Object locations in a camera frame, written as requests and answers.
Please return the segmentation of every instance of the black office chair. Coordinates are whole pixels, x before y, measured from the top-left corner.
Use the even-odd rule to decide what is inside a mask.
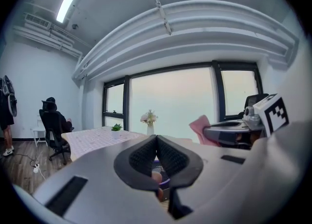
[[[257,102],[260,102],[261,100],[265,99],[269,94],[257,94],[257,95],[252,95],[252,96],[248,96],[246,98],[246,102],[245,102],[245,107],[244,107],[244,111],[240,112],[238,114],[238,118],[239,119],[243,119],[244,114],[245,114],[245,109],[248,106],[253,106],[254,104],[256,104]]]
[[[62,127],[61,127],[61,114],[57,112],[57,106],[54,102],[42,101],[43,107],[39,110],[41,120],[43,122],[46,135],[45,140],[47,141],[49,147],[53,148],[55,153],[49,157],[52,161],[52,157],[62,154],[64,159],[64,165],[67,164],[65,160],[64,153],[70,153],[70,147],[62,137]]]

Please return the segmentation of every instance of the person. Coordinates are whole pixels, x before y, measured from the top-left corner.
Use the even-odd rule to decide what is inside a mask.
[[[14,124],[13,116],[9,110],[8,98],[1,93],[0,96],[0,126],[3,131],[3,137],[5,142],[4,157],[13,155],[14,147],[12,142],[11,125]]]
[[[55,99],[53,97],[49,97],[46,101],[55,103]],[[73,125],[72,125],[72,120],[70,118],[68,118],[66,120],[65,117],[61,113],[60,113],[60,115],[61,115],[61,127],[62,127],[63,133],[72,132],[72,130],[74,129]]]

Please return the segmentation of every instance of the window frame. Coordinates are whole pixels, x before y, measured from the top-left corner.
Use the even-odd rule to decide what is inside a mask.
[[[256,81],[256,86],[258,89],[258,94],[263,94],[263,87],[261,76],[258,70],[256,62],[241,62],[241,61],[212,61],[212,62],[199,62],[199,63],[188,63],[181,65],[174,65],[169,67],[163,67],[158,69],[153,69],[149,71],[144,71],[136,73],[133,75],[125,76],[113,81],[105,82],[103,89],[103,99],[102,99],[102,126],[105,126],[105,117],[113,117],[123,119],[123,129],[129,131],[129,96],[130,96],[130,79],[139,78],[164,72],[212,67],[214,71],[214,81],[216,92],[216,107],[217,107],[217,119],[219,122],[236,120],[238,115],[226,115],[226,104],[225,104],[225,91],[221,71],[226,70],[236,70],[236,71],[253,71],[254,78]],[[112,113],[106,112],[106,101],[107,101],[107,89],[113,86],[124,84],[123,87],[123,113]]]

